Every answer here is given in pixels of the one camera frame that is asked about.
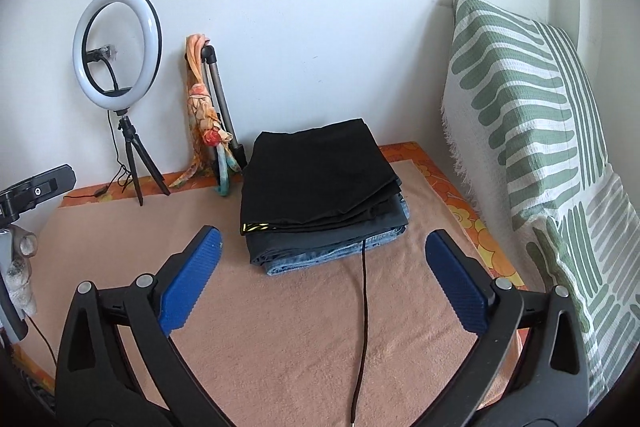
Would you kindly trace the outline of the white gloved left hand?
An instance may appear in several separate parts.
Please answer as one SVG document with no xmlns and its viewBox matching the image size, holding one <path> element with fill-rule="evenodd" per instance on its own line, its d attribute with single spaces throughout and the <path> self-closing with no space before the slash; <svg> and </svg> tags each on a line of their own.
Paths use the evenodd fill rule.
<svg viewBox="0 0 640 427">
<path fill-rule="evenodd" d="M 37 303 L 32 292 L 32 264 L 30 260 L 38 251 L 38 239 L 34 233 L 17 225 L 1 230 L 1 276 L 6 284 L 12 305 L 18 314 L 32 317 Z"/>
</svg>

